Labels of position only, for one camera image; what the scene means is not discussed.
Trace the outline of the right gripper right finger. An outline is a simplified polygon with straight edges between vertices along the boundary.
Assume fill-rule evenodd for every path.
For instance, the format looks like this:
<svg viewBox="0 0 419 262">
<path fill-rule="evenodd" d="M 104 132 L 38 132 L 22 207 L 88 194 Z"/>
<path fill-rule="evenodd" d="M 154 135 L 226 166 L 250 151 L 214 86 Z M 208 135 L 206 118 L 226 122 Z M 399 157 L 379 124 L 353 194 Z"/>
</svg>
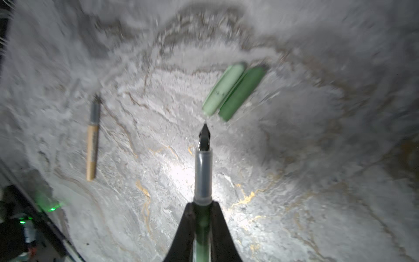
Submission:
<svg viewBox="0 0 419 262">
<path fill-rule="evenodd" d="M 210 212 L 211 261 L 243 262 L 218 202 L 213 201 Z"/>
</svg>

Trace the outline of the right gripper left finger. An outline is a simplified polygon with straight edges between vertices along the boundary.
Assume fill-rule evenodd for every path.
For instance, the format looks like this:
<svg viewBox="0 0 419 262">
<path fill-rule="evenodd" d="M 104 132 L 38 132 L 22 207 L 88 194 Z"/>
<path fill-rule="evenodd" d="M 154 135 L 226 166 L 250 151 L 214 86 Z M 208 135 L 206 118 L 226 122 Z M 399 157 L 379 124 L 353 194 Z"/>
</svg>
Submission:
<svg viewBox="0 0 419 262">
<path fill-rule="evenodd" d="M 194 203 L 188 203 L 185 206 L 175 237 L 163 262 L 193 261 L 193 246 L 196 232 L 194 207 Z"/>
</svg>

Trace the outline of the dark green marker pen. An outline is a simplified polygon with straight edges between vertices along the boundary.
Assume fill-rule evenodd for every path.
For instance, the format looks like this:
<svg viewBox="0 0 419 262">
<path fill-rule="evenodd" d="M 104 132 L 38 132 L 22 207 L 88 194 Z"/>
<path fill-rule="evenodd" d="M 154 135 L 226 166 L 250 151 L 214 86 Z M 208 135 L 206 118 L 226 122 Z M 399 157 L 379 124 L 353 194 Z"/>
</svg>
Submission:
<svg viewBox="0 0 419 262">
<path fill-rule="evenodd" d="M 210 131 L 205 123 L 195 152 L 194 205 L 196 214 L 195 260 L 210 260 L 210 205 L 212 203 L 212 150 Z"/>
</svg>

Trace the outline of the tan marker pen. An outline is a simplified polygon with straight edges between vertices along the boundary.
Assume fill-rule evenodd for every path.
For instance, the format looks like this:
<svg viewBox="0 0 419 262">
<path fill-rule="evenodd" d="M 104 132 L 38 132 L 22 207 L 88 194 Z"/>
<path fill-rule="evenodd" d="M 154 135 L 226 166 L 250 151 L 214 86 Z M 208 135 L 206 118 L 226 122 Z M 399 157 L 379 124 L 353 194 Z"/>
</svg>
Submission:
<svg viewBox="0 0 419 262">
<path fill-rule="evenodd" d="M 96 176 L 97 151 L 100 124 L 100 96 L 95 95 L 91 104 L 91 113 L 88 125 L 86 180 L 93 181 Z"/>
</svg>

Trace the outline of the dark green pen cap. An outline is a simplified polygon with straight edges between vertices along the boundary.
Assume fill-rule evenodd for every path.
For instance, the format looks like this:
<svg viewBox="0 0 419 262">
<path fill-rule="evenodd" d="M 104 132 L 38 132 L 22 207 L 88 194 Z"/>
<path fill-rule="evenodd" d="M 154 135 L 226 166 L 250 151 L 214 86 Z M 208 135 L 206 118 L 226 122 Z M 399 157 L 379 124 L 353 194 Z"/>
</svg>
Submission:
<svg viewBox="0 0 419 262">
<path fill-rule="evenodd" d="M 267 65 L 255 66 L 240 76 L 219 109 L 218 116 L 224 122 L 228 122 L 254 92 L 266 75 L 267 69 Z"/>
</svg>

